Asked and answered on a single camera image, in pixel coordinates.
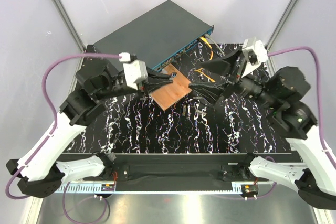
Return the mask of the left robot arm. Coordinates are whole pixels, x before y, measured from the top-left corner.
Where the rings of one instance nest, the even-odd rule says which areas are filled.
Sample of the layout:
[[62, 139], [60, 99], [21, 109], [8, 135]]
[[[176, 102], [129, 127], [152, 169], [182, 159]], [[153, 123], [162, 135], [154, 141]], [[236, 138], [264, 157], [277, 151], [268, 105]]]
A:
[[5, 189], [8, 198], [45, 198], [64, 183], [84, 178], [112, 179], [115, 176], [112, 154], [97, 152], [68, 162], [60, 162], [58, 158], [106, 110], [103, 100], [128, 94], [148, 95], [173, 82], [171, 75], [154, 71], [137, 59], [125, 62], [121, 71], [102, 60], [92, 70], [81, 68], [76, 78], [80, 88], [68, 95], [58, 111], [45, 95], [54, 121], [26, 155], [7, 162], [11, 174]]

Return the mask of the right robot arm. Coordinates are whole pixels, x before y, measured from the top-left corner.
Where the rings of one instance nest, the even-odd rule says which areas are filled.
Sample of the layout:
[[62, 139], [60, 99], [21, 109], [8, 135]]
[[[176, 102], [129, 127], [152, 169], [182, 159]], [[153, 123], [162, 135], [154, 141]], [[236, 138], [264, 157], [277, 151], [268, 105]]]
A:
[[266, 61], [267, 52], [238, 49], [228, 58], [202, 63], [202, 67], [223, 77], [213, 83], [191, 83], [209, 104], [237, 94], [269, 110], [272, 128], [299, 153], [305, 168], [289, 167], [257, 154], [249, 153], [232, 169], [222, 173], [224, 180], [265, 178], [294, 190], [307, 204], [318, 209], [335, 209], [335, 160], [319, 124], [301, 100], [310, 84], [296, 67], [284, 67], [268, 81], [253, 76], [253, 71]]

